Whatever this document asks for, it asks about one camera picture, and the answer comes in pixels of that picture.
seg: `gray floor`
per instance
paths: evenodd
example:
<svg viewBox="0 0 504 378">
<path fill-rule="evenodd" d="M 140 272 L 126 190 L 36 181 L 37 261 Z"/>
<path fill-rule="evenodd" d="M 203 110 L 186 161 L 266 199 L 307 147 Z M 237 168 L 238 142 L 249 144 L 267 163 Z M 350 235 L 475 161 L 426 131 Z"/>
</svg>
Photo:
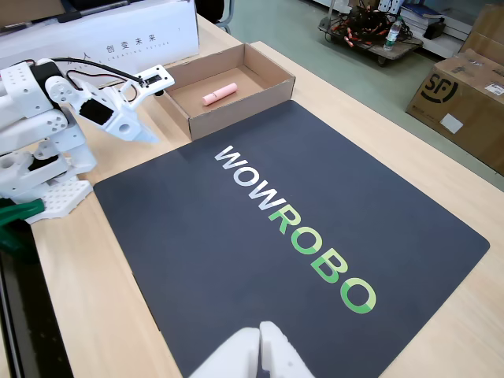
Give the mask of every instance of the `gray floor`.
<svg viewBox="0 0 504 378">
<path fill-rule="evenodd" d="M 235 0 L 229 26 L 240 41 L 270 45 L 504 191 L 504 177 L 405 112 L 435 57 L 413 53 L 381 68 L 367 54 L 327 42 L 317 29 L 326 14 L 306 0 Z"/>
</svg>

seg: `green letter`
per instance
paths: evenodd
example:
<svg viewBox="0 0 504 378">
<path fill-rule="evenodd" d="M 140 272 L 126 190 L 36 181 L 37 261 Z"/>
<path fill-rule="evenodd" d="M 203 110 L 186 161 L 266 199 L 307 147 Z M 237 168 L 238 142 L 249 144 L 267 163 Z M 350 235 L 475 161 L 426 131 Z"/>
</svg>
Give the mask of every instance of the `green letter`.
<svg viewBox="0 0 504 378">
<path fill-rule="evenodd" d="M 329 261 L 330 258 L 335 257 L 339 261 L 339 266 L 335 266 L 332 264 L 332 262 Z M 327 266 L 332 270 L 332 274 L 328 276 L 324 272 L 322 272 L 321 265 L 322 264 L 327 264 Z M 312 262 L 313 268 L 317 271 L 318 274 L 321 275 L 321 277 L 329 282 L 330 284 L 333 284 L 336 282 L 339 278 L 340 273 L 345 273 L 348 270 L 348 264 L 343 258 L 334 250 L 334 248 L 331 248 L 328 250 L 325 254 L 320 256 L 317 260 Z"/>
<path fill-rule="evenodd" d="M 348 299 L 348 291 L 352 286 L 355 285 L 361 285 L 363 288 L 365 288 L 368 291 L 368 300 L 366 303 L 360 306 L 356 306 L 350 300 Z M 345 282 L 343 282 L 343 285 L 341 285 L 341 298 L 346 304 L 346 307 L 354 311 L 355 313 L 368 313 L 369 311 L 372 310 L 372 308 L 376 304 L 376 294 L 375 291 L 372 289 L 371 285 L 364 280 L 361 280 L 360 278 L 349 278 Z"/>
<path fill-rule="evenodd" d="M 294 215 L 294 219 L 289 219 L 285 215 L 286 212 L 291 213 Z M 278 210 L 277 212 L 271 214 L 269 216 L 269 219 L 271 221 L 275 220 L 276 218 L 281 217 L 282 218 L 282 223 L 280 224 L 280 232 L 282 232 L 285 235 L 285 230 L 287 229 L 287 224 L 290 224 L 291 226 L 297 226 L 299 222 L 301 222 L 301 216 L 298 214 L 296 210 L 292 208 L 291 205 L 285 205 L 282 209 Z"/>
<path fill-rule="evenodd" d="M 298 237 L 305 232 L 309 232 L 315 236 L 315 243 L 310 248 L 303 248 L 298 243 Z M 315 254 L 322 246 L 322 238 L 320 234 L 310 227 L 300 227 L 296 231 L 292 232 L 291 241 L 294 248 L 302 254 Z"/>
</svg>

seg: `cart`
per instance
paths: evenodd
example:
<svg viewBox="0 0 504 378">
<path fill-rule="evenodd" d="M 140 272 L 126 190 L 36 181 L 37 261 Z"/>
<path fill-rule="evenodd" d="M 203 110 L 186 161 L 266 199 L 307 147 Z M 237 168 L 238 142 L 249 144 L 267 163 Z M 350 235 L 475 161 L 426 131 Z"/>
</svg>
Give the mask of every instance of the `cart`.
<svg viewBox="0 0 504 378">
<path fill-rule="evenodd" d="M 338 42 L 343 41 L 341 35 L 334 33 L 331 29 L 332 22 L 337 20 L 332 18 L 332 10 L 334 9 L 335 0 L 331 1 L 331 5 L 329 6 L 329 12 L 327 17 L 324 17 L 318 25 L 319 30 L 331 36 L 331 41 Z M 421 40 L 417 38 L 410 38 L 407 41 L 401 42 L 397 41 L 394 44 L 394 48 L 390 51 L 384 50 L 383 45 L 366 45 L 365 43 L 352 41 L 354 47 L 357 47 L 360 50 L 366 50 L 372 54 L 376 55 L 376 62 L 379 66 L 384 67 L 389 61 L 395 61 L 401 57 L 404 57 L 409 52 L 417 49 L 418 47 L 422 47 L 424 44 Z"/>
</svg>

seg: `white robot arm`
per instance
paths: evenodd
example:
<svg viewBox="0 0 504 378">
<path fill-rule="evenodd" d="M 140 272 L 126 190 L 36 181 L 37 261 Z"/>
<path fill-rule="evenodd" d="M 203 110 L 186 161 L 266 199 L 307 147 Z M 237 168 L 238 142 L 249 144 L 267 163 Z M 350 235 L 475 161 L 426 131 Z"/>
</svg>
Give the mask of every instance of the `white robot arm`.
<svg viewBox="0 0 504 378">
<path fill-rule="evenodd" d="M 50 59 L 0 71 L 0 197 L 15 203 L 41 198 L 46 210 L 29 223 L 67 215 L 92 190 L 76 175 L 91 171 L 96 160 L 67 107 L 123 140 L 157 142 L 135 109 L 175 82 L 161 65 L 124 75 L 130 79 L 120 89 L 98 89 L 78 79 L 74 87 Z M 129 88 L 136 93 L 131 102 L 124 96 Z M 33 154 L 18 151 L 37 142 Z"/>
</svg>

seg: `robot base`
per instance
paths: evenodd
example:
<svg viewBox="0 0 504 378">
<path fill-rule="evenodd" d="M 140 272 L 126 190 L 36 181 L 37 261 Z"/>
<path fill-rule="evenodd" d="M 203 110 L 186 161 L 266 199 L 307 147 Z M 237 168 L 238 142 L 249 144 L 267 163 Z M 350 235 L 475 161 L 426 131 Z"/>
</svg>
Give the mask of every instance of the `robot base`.
<svg viewBox="0 0 504 378">
<path fill-rule="evenodd" d="M 68 180 L 53 184 L 42 197 L 46 209 L 26 221 L 32 224 L 41 219 L 65 217 L 92 191 L 93 187 L 86 180 Z"/>
</svg>

